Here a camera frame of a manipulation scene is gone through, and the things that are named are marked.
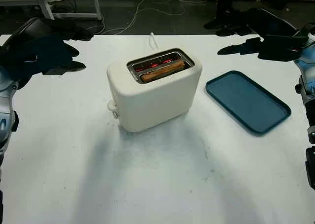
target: dark floor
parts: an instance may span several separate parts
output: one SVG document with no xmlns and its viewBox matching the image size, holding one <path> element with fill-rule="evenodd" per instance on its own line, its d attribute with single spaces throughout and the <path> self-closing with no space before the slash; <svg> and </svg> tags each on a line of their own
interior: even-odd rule
<svg viewBox="0 0 315 224">
<path fill-rule="evenodd" d="M 124 28 L 131 22 L 137 5 L 141 0 L 99 0 L 102 15 L 105 17 L 105 31 Z M 139 10 L 150 8 L 138 13 L 135 23 L 122 34 L 209 34 L 209 30 L 203 29 L 203 25 L 211 20 L 216 11 L 216 2 L 213 0 L 184 0 L 193 2 L 180 2 L 178 0 L 146 0 L 139 6 Z M 93 0 L 76 0 L 79 12 L 91 12 Z M 73 8 L 69 0 L 55 2 L 57 12 L 69 12 Z M 301 28 L 309 22 L 315 21 L 315 3 L 314 2 L 291 2 L 287 5 L 287 10 L 272 9 L 268 1 L 255 0 L 236 0 L 234 8 L 247 10 L 251 7 L 265 7 L 276 15 L 288 20 L 297 28 Z M 41 16 L 39 10 L 34 7 L 9 7 L 0 14 L 0 34 L 11 34 L 27 19 Z M 86 28 L 98 26 L 91 29 L 98 32 L 102 29 L 100 22 L 94 20 L 74 20 L 77 24 Z"/>
</svg>

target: white cable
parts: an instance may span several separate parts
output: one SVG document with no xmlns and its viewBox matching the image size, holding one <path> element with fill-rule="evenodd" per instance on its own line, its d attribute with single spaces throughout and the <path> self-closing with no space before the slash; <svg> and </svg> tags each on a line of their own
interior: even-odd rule
<svg viewBox="0 0 315 224">
<path fill-rule="evenodd" d="M 156 8 L 144 8 L 144 9 L 140 9 L 139 10 L 139 7 L 140 5 L 146 0 L 141 0 L 138 5 L 137 5 L 137 8 L 136 8 L 136 11 L 134 13 L 134 16 L 131 20 L 131 22 L 124 28 L 115 28 L 115 29 L 111 29 L 111 30 L 108 30 L 108 31 L 105 31 L 103 32 L 102 34 L 106 34 L 108 32 L 111 32 L 111 31 L 116 31 L 116 30 L 121 30 L 120 32 L 118 33 L 115 33 L 115 35 L 118 35 L 118 34 L 121 34 L 123 32 L 125 32 L 127 29 L 129 29 L 130 27 L 132 27 L 136 21 L 136 16 L 141 12 L 141 11 L 145 11 L 145 10 L 153 10 L 153 11 L 158 11 L 158 12 L 161 12 L 161 13 L 164 13 L 166 15 L 170 15 L 170 16 L 180 16 L 180 15 L 183 15 L 185 13 L 185 8 L 183 7 L 182 3 L 185 3 L 185 4 L 188 4 L 188 5 L 201 5 L 200 3 L 204 3 L 206 2 L 205 0 L 202 0 L 202 1 L 187 1 L 187 0 L 177 0 L 179 1 L 180 3 L 180 6 L 182 8 L 182 12 L 181 13 L 169 13 L 169 12 L 165 12 L 165 11 L 162 11 L 162 10 L 159 10 L 159 9 L 156 9 Z M 167 0 L 166 2 L 161 2 L 160 4 L 165 4 L 165 3 L 168 3 L 170 1 L 173 1 L 173 0 Z"/>
<path fill-rule="evenodd" d="M 158 44 L 157 44 L 157 41 L 156 41 L 156 38 L 154 37 L 154 33 L 151 32 L 150 33 L 150 38 L 149 38 L 149 42 L 150 42 L 150 39 L 153 39 L 153 42 L 154 42 L 154 45 L 156 46 L 156 49 L 158 49 Z"/>
</svg>

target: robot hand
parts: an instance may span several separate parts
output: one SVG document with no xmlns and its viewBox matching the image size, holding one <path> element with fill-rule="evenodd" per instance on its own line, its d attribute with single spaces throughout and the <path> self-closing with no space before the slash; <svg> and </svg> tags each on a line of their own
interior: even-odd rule
<svg viewBox="0 0 315 224">
<path fill-rule="evenodd" d="M 12 108 L 15 92 L 40 72 L 63 75 L 83 70 L 84 64 L 72 60 L 79 51 L 63 40 L 89 41 L 92 37 L 93 34 L 68 20 L 34 18 L 0 46 L 0 166 L 11 133 L 18 127 L 18 115 Z M 0 191 L 0 223 L 2 211 Z"/>
<path fill-rule="evenodd" d="M 272 61 L 294 61 L 301 71 L 295 90 L 301 94 L 309 120 L 309 142 L 315 144 L 315 24 L 301 30 L 264 9 L 235 11 L 204 26 L 219 36 L 247 35 L 255 31 L 260 37 L 246 40 L 218 51 L 219 55 L 258 53 L 258 58 Z M 306 150 L 306 169 L 310 186 L 315 189 L 315 146 Z"/>
</svg>

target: toaster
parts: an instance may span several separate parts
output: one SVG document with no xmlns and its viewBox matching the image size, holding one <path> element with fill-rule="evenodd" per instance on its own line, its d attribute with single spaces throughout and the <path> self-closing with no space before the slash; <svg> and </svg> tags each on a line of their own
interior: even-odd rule
<svg viewBox="0 0 315 224">
<path fill-rule="evenodd" d="M 108 109 L 130 132 L 163 123 L 189 111 L 201 71 L 200 62 L 179 48 L 114 63 L 107 70 Z"/>
</svg>

